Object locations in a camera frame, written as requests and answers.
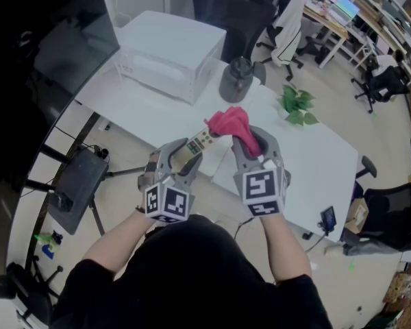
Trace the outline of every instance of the potted plant leaf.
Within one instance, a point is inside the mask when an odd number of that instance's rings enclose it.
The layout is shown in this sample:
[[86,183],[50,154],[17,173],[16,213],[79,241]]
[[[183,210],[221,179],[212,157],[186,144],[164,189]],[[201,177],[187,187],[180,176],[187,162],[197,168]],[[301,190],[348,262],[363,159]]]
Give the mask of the potted plant leaf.
[[315,99],[305,90],[298,90],[294,84],[283,85],[283,95],[279,99],[282,108],[279,116],[289,123],[298,125],[311,125],[318,123],[315,116],[309,112],[313,108],[312,100]]

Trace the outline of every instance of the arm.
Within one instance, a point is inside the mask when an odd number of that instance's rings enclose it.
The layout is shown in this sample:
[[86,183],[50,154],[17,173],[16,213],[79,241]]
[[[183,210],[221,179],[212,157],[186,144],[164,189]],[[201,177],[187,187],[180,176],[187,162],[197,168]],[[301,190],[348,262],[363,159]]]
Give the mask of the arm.
[[134,211],[126,220],[96,241],[83,259],[93,260],[102,267],[118,273],[126,265],[141,237],[154,223],[153,219]]
[[291,232],[283,214],[260,219],[265,229],[269,266],[276,282],[303,274],[312,276],[309,259]]

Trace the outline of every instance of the red towel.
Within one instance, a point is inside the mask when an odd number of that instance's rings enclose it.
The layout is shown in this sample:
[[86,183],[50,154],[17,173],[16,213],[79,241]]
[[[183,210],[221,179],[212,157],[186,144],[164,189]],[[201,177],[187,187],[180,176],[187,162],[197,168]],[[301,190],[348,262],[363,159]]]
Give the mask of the red towel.
[[245,143],[251,157],[262,155],[259,143],[249,129],[248,114],[242,108],[232,106],[224,113],[218,111],[204,122],[212,134],[237,136]]

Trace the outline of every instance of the desk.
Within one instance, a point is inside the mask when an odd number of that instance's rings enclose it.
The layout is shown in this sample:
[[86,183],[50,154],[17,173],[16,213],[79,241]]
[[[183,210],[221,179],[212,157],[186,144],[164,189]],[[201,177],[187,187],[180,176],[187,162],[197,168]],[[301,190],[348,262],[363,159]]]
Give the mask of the desk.
[[[285,168],[292,175],[286,191],[285,218],[322,235],[317,226],[320,212],[333,206],[337,226],[327,238],[339,241],[355,183],[357,151],[322,123],[302,128],[280,119],[277,94],[265,86],[259,87],[248,114],[250,124],[277,138]],[[228,150],[212,181],[237,194],[235,171],[236,160]]]
[[340,40],[336,43],[334,48],[329,52],[329,54],[325,57],[322,63],[320,63],[320,68],[322,69],[330,61],[330,59],[334,57],[335,53],[339,50],[341,45],[343,45],[344,42],[349,38],[349,33],[343,26],[329,21],[326,17],[317,14],[315,11],[312,11],[310,8],[306,6],[304,7],[303,13],[306,16],[309,16],[315,21],[321,23],[323,26],[325,26],[326,28],[328,28],[340,37]]
[[392,50],[403,49],[399,41],[388,33],[375,19],[375,10],[363,0],[355,0],[355,5],[359,7],[358,16],[386,42]]
[[[193,137],[206,126],[204,119],[231,106],[219,95],[226,66],[225,62],[216,61],[208,85],[193,106],[131,78],[120,80],[115,69],[93,77],[76,100],[151,146],[161,147],[176,139]],[[260,80],[254,78],[245,99],[235,106],[246,110],[259,85]],[[200,172],[212,177],[231,143],[231,137],[226,136],[206,150]]]
[[361,58],[361,60],[354,66],[353,69],[357,69],[367,58],[369,58],[370,55],[377,56],[377,51],[376,51],[376,46],[375,43],[370,39],[369,36],[365,36],[365,41],[362,44],[361,48],[353,55],[353,57],[349,60],[349,63],[351,63],[355,58],[358,57],[358,55],[361,53],[361,51],[364,53],[364,57]]

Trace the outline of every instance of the blue object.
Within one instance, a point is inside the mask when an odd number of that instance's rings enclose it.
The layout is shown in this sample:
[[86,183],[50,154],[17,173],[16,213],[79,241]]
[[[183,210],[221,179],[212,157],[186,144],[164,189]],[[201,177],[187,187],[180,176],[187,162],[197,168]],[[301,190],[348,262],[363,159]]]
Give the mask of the blue object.
[[50,252],[49,250],[50,244],[44,245],[41,247],[41,250],[49,257],[51,260],[53,260],[53,256],[55,255],[55,252]]
[[350,0],[337,0],[335,5],[345,12],[351,19],[354,19],[359,12],[359,7]]

